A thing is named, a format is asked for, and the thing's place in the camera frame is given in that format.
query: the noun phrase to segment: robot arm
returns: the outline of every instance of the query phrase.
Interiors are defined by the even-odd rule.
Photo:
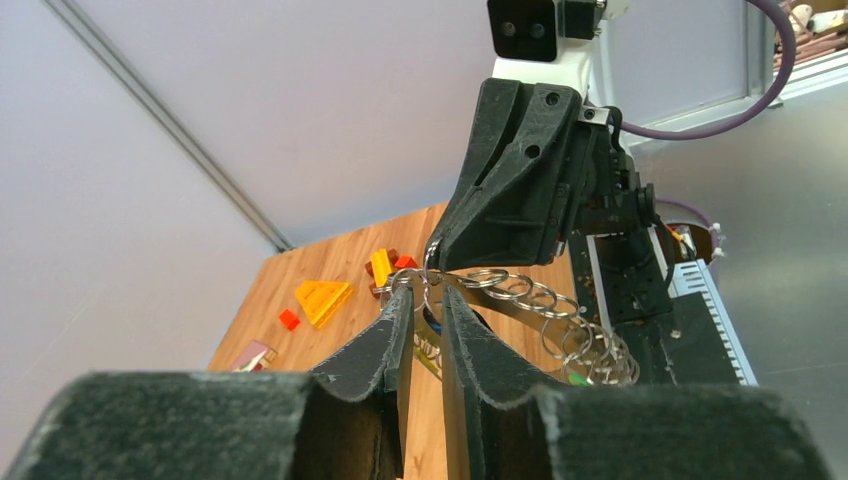
[[[544,265],[573,231],[654,223],[653,187],[641,186],[618,143],[621,112],[585,105],[598,22],[626,9],[623,1],[489,1],[499,58],[480,89],[428,266]]]

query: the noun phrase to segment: wooden object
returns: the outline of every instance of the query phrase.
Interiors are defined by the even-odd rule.
[[[423,255],[427,239],[443,211],[444,205],[426,208],[269,258],[212,357],[209,369],[229,370],[236,356],[253,339],[262,340],[279,352],[271,362],[271,370],[304,371],[327,358],[371,324],[380,311],[379,302],[368,291],[372,280],[362,274],[363,262],[383,245]],[[574,295],[567,255],[545,267],[511,270],[529,275],[565,295]],[[335,319],[320,331],[299,328],[287,332],[280,328],[277,315],[290,305],[295,287],[316,278],[350,282],[354,293],[336,312]],[[525,358],[546,371],[559,367],[542,350],[538,332],[488,310],[480,312],[501,339]],[[412,366],[407,432],[404,478],[446,479],[442,385],[417,360]]]
[[[305,281],[297,287],[295,296],[309,323],[320,330],[351,293],[353,288],[347,282]]]

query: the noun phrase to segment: cable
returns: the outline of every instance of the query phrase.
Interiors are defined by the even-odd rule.
[[[680,200],[672,200],[670,198],[657,197],[656,203],[664,203],[666,205],[671,205],[673,207],[677,207],[687,212],[695,215],[698,219],[703,222],[704,228],[708,229],[710,232],[710,243],[712,244],[712,252],[710,255],[712,256],[720,256],[721,255],[721,239],[719,238],[719,224],[712,221],[710,216],[704,210],[685,202],[681,202]]]
[[[683,238],[683,235],[677,233],[673,228],[669,227],[668,225],[666,225],[665,228],[666,230],[668,230],[668,233],[670,233],[671,236],[675,240],[677,240],[677,243],[679,243],[683,246],[683,248],[686,249],[686,254],[689,256],[689,258],[694,260],[695,257],[697,257],[697,255],[695,254],[695,250],[693,250],[692,247],[690,247],[689,244],[686,243],[686,239]]]
[[[751,105],[751,108],[731,118],[730,120],[712,125],[708,127],[693,129],[685,132],[667,132],[663,130],[652,130],[650,128],[632,125],[627,122],[622,124],[625,132],[630,132],[634,135],[653,138],[656,140],[697,140],[707,138],[730,131],[760,114],[763,110],[773,102],[786,82],[789,81],[789,75],[792,73],[792,68],[795,65],[795,54],[797,45],[795,42],[795,32],[792,30],[792,24],[780,8],[776,0],[748,0],[748,3],[757,7],[774,23],[775,29],[780,36],[780,43],[783,46],[783,54],[781,56],[780,69],[774,77],[774,82],[766,90],[763,96]]]
[[[671,286],[672,279],[674,279],[674,265],[676,261],[676,257],[674,255],[674,239],[671,237],[671,233],[669,233],[670,229],[665,225],[665,223],[663,223],[659,215],[654,217],[654,224],[658,227],[657,230],[663,233],[662,236],[665,239],[665,245],[662,246],[662,250],[663,254],[666,256],[666,260],[668,260],[668,270],[665,274],[665,288],[668,290],[668,287]],[[668,251],[669,247],[671,247],[671,254],[669,254]]]

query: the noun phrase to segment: orange triangle block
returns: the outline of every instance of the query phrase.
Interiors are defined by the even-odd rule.
[[[353,293],[345,282],[307,281],[297,287],[294,295],[315,328],[322,328],[342,303]]]

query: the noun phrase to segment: orange block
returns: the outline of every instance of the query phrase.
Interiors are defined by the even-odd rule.
[[[397,268],[418,268],[418,264],[415,263],[415,259],[413,259],[409,255],[404,255],[404,256],[398,258],[397,262],[395,262],[395,267],[397,267]]]
[[[306,312],[309,323],[320,329],[351,293],[353,287],[349,283],[307,281],[297,287],[295,297]]]
[[[300,319],[297,318],[297,315],[292,313],[292,311],[288,308],[283,310],[283,313],[280,314],[280,322],[282,322],[289,331],[294,330],[298,325],[300,325]]]

